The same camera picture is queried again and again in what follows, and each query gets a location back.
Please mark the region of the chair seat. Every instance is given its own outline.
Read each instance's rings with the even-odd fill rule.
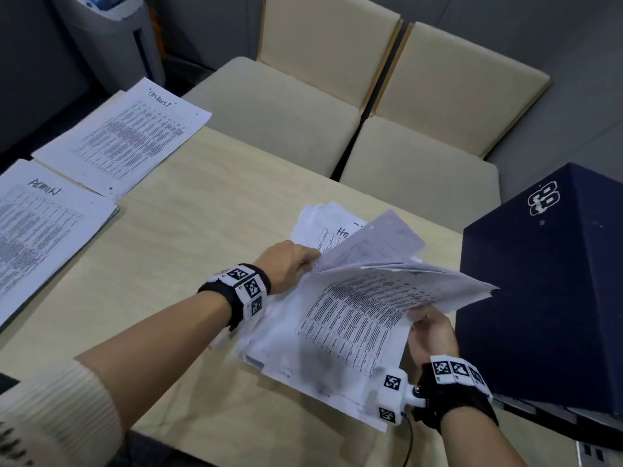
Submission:
[[[382,117],[363,124],[340,182],[457,232],[500,205],[494,164]]]
[[[326,177],[360,123],[354,106],[245,57],[184,99],[212,112],[210,128]]]

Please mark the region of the wrist strap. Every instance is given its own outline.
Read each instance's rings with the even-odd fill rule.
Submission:
[[[260,267],[239,264],[210,277],[198,292],[215,291],[225,297],[232,309],[231,318],[227,322],[231,332],[241,321],[250,320],[259,313],[265,306],[271,288],[268,275]]]
[[[427,399],[426,408],[413,408],[416,421],[441,433],[441,420],[455,408],[471,407],[484,413],[499,426],[491,406],[491,392],[479,371],[468,361],[448,355],[431,357],[422,366],[419,396]]]

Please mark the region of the hand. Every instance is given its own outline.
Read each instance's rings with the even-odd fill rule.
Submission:
[[[450,320],[432,306],[413,310],[417,321],[409,333],[409,352],[417,367],[431,361],[432,355],[458,357],[457,337]]]
[[[318,249],[284,241],[269,247],[253,264],[269,276],[272,285],[270,294],[278,294],[299,283],[303,274],[313,268],[313,262],[318,257]]]

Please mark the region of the gray trash can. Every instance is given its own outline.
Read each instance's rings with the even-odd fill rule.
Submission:
[[[128,90],[142,77],[161,86],[165,84],[165,71],[144,0],[52,2],[108,93]]]

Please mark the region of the chair backrest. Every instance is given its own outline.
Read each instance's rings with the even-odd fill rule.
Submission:
[[[415,23],[373,114],[484,157],[548,85],[539,70]]]
[[[361,108],[400,24],[369,0],[264,0],[257,59]]]

